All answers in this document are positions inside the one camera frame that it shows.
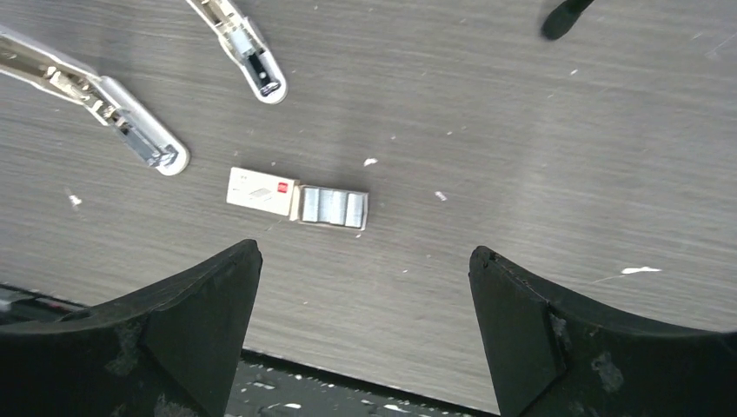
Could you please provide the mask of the white staple box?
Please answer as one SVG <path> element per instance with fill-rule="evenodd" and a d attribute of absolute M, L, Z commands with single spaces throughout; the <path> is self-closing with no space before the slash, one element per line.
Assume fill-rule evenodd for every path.
<path fill-rule="evenodd" d="M 229 172 L 226 203 L 290 216 L 298 185 L 296 179 L 233 167 Z"/>

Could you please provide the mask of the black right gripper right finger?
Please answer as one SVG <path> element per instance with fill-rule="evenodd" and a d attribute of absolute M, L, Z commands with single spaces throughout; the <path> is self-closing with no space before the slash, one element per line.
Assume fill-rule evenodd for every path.
<path fill-rule="evenodd" d="M 468 278 L 502 415 L 735 415 L 735 333 L 610 307 L 484 246 Z"/>

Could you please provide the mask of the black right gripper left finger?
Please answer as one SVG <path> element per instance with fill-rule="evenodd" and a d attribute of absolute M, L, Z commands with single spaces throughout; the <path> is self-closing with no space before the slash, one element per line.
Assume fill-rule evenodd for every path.
<path fill-rule="evenodd" d="M 2 415 L 224 415 L 261 269 L 246 239 L 92 307 L 2 285 Z"/>

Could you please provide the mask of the staple box tray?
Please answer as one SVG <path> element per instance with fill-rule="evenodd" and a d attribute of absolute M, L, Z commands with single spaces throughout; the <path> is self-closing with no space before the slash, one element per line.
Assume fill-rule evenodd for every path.
<path fill-rule="evenodd" d="M 368 222 L 369 193 L 299 185 L 292 198 L 289 219 L 316 226 L 363 231 Z"/>

